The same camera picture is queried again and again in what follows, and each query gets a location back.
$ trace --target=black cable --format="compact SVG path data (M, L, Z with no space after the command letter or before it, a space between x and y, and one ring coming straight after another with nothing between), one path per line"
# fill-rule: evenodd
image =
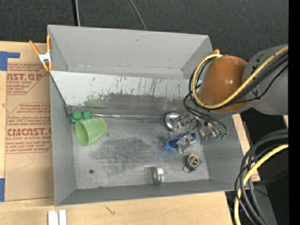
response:
M240 188L241 188L241 191L242 191L242 194L243 194L243 198L245 200L245 203L247 204L247 206L249 207L251 213L254 215L254 217L261 223L261 224L265 224L263 223L265 219L261 219L260 216L257 215L257 213L255 212L255 210L253 209L249 199L248 199L248 196L246 194L246 191L245 191L245 187L244 187L244 184L242 182L242 171L244 171L243 167L247 167L248 169L251 167L251 164L254 162L255 158L257 157L260 157L263 153L265 153L268 149L270 149L271 146L269 146L268 148L266 148L263 152L261 152L259 155L257 155L255 158L254 158L254 154L255 154L255 151L256 149L261 146L262 144L265 144L266 142L270 142L270 141L274 141L274 140L278 140L278 139L283 139L283 138L287 138L288 137L288 134L287 134L287 130L286 129L282 129L282 130L279 130L279 131L275 131L275 132L272 132L270 134L267 134L266 136L264 136L263 138L261 138L247 153L246 155L244 156L243 160L242 160L242 163L241 163L241 173L239 175L240 177ZM246 164L246 161L247 160L252 160L251 163L249 163L248 165L245 165ZM248 180L248 183L252 183L252 180L251 178L249 178ZM251 193L252 196L252 199L253 199L253 202L255 205L258 205L257 201L256 201L256 198L255 198L255 195L254 193ZM255 206L256 209L258 210L258 213L262 215L261 211L260 211L260 208L259 206Z
M265 144L267 142L270 142L270 141L274 141L274 140L278 140L278 139L282 139L282 138L286 138L288 137L288 134L287 134L287 130L286 129L282 129L282 130L279 130L279 131L275 131L275 132L272 132L270 134L267 134L266 136L264 136L263 138L261 138L247 153L246 155L244 156L243 160L242 160L242 163L241 163L241 169L244 165L246 165L246 161L249 159L249 160L253 160L254 158L254 154L255 154L255 151L256 149L261 146L262 144ZM245 192L245 189L244 189L244 185L243 183L241 183L241 191L242 191L242 194L244 194L244 199L246 198L247 199L247 194Z
M247 95L250 91L252 91L258 84L260 84L267 76L269 76L274 70L276 70L279 66L281 66L283 63L288 61L288 52L284 53L278 59L276 59L269 67L265 68L265 71L263 71L261 74L259 74L252 83L248 84L241 93L239 93L235 98L232 99L232 101L238 101L245 95Z
M76 9L76 2L75 0L71 0L72 3L72 10L73 10L73 17L75 21L75 26L79 26L79 21L77 20L77 9Z
M145 23L144 23L144 21L143 21L143 19L142 19L141 15L140 15L139 11L137 10L137 8L136 8L135 4L133 3L133 1L132 1L132 0L129 0L129 1L130 1L131 5L133 6L133 8L135 9L135 12L136 12L136 14L137 14L137 15L138 15L138 17L140 18L140 21L141 21L141 23L142 23L142 25L143 25L144 29L147 31L146 25L145 25Z
M275 82L275 80L288 68L289 64L287 64L274 78L273 80L270 82L270 84L268 85L268 87L266 88L266 90L264 92L261 93L260 96L258 96L258 98L261 98L263 95L266 94L266 92L270 89L270 87L272 86L272 84Z
M262 155L264 155L267 151L269 151L270 149L272 149L272 148L274 148L274 147L277 147L277 146L279 146L279 145L281 145L281 144L277 144L277 145L271 145L271 146L269 146L269 147L267 147L267 148L265 148L262 152L260 152L257 156L255 156L255 158L254 159L252 159L246 166L242 166L241 165L241 169L240 169L240 173L239 173L239 175L238 175L238 177L237 177L237 179L235 180L235 183L234 183L234 190L236 191L236 198L238 199L238 201L239 201L239 203L241 204L241 207L242 208L245 208L245 204L241 201L241 199L239 198L239 196L238 196L238 189L237 189L237 184L238 184L238 181L240 180L240 183L242 184L242 186L241 186L241 190L242 190L242 187L244 187L243 186L243 173L245 172L245 170L247 170L247 169L249 169L249 167L251 167L251 165L254 163L254 162L256 162L257 160L259 160L259 158L262 156ZM245 199L245 195L246 195L246 192L244 191L242 191L241 192L241 194L243 195L243 198ZM266 223L264 222L264 221L262 221L259 217L258 217L258 215L257 215L257 213L254 211L254 209L250 209L250 212L251 212L251 214L253 214L254 215L254 217L256 218L256 220L258 221L258 222L260 222L260 224L262 224L262 225L266 225ZM253 224L256 224L254 221L253 221L253 219L251 218L251 217L248 217L249 218L249 220L253 223Z

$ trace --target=silver metal object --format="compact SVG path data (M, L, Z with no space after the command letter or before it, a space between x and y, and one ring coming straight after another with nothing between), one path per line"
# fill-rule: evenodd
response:
M196 143L196 140L193 138L192 134L188 131L184 136L182 136L177 142L178 148L177 151L179 153L183 153L187 148L192 146L192 144Z
M48 211L48 225L67 225L67 211Z
M160 185L164 182L164 170L161 167L153 167L151 169L153 184Z
M182 117L177 112L168 113L165 116L165 124L171 131L177 131L179 128L184 126Z
M209 122L207 126L210 129L213 137L219 136L221 134L221 132L212 123Z
M185 165L182 167L182 170L183 170L184 173L192 173L193 172L193 171L189 170L187 168L187 166L185 166Z

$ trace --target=green cup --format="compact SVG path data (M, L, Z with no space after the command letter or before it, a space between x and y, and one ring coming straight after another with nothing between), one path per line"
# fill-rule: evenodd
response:
M75 123L75 134L83 146L87 146L107 132L107 123L103 118L91 118Z

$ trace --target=wire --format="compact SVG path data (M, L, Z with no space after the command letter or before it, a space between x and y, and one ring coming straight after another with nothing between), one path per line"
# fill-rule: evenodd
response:
M78 9L78 0L75 0L75 7L76 7L76 18L77 18L77 25L78 27L81 26L80 19L79 19L79 9Z
M258 142L256 142L256 144L246 153L246 155L244 156L242 162L241 162L241 166L240 166L240 174L238 175L237 179L236 179L236 182L235 182L235 186L234 186L234 189L235 191L237 190L237 181L238 179L240 179L240 187L241 187L241 191L242 191L242 194L243 194L243 198L244 198L244 201L245 203L247 204L250 212L253 214L253 216L261 223L261 224L266 224L265 223L265 219L261 213L261 210L260 210L260 207L256 201L256 197L254 195L254 192L253 192L253 182L251 180L251 178L249 178L248 180L248 184L249 184L249 189L250 189L250 194L252 196L252 200L253 200L253 204L258 212L258 214L256 213L256 211L254 210L254 208L252 207L249 199L248 199L248 196L247 196L247 193L245 191L245 187L244 187L244 184L242 183L242 174L244 172L245 169L250 169L251 168L251 164L253 164L258 158L260 158L267 150L269 150L270 148L273 148L274 146L269 146L267 147L264 151L260 152L259 155L257 155L256 157L255 156L255 151L258 147L260 147L262 144L265 144L267 142L270 142L270 141L274 141L274 140L279 140L279 139L286 139L288 138L288 130L287 129L281 129L281 130L278 130L278 131L275 131L275 132L272 132L272 133L269 133L267 135L265 135L263 138L261 138Z
M272 151L268 152L266 155L264 155L261 159L257 161L257 163L247 172L246 176L243 179L243 184L245 185L248 181L248 179L251 177L251 175L255 172L257 168L259 168L265 161L267 161L270 157L275 155L276 153L279 153L281 150L288 148L288 144L280 145L273 149ZM241 197L241 188L239 188L237 192L238 197ZM236 225L241 225L240 223L240 217L239 217L239 201L236 198L234 202L234 219Z
M194 95L194 99L196 100L196 103L200 106L202 106L203 108L206 109L216 109L219 108L223 105L225 105L226 103L230 102L233 98L235 98L254 78L255 76L264 68L266 67L269 62L271 62L275 57L279 56L280 54L284 53L285 51L288 50L288 46L280 49L279 51L277 51L275 54L271 55L264 63L261 64L261 66L259 66L258 69L255 70L255 72L227 99L225 99L223 102L215 104L215 105L207 105L205 103L203 103L199 97L196 94L196 90L195 90L195 81L196 81L196 77L197 77L197 73L199 71L199 69L201 68L201 66L203 65L203 63L208 59L208 57L204 58L198 65L198 67L196 68L195 72L194 72L194 76L193 76L193 80L192 80L192 93Z
M140 20L141 20L141 23L142 23L142 25L143 25L143 27L144 27L144 29L147 31L146 25L145 25L145 23L144 23L144 21L143 21L141 15L140 15L139 11L137 10L135 4L133 3L132 0L129 0L129 1L130 1L131 5L133 6L133 8L135 9L136 14L139 16L139 18L140 18Z

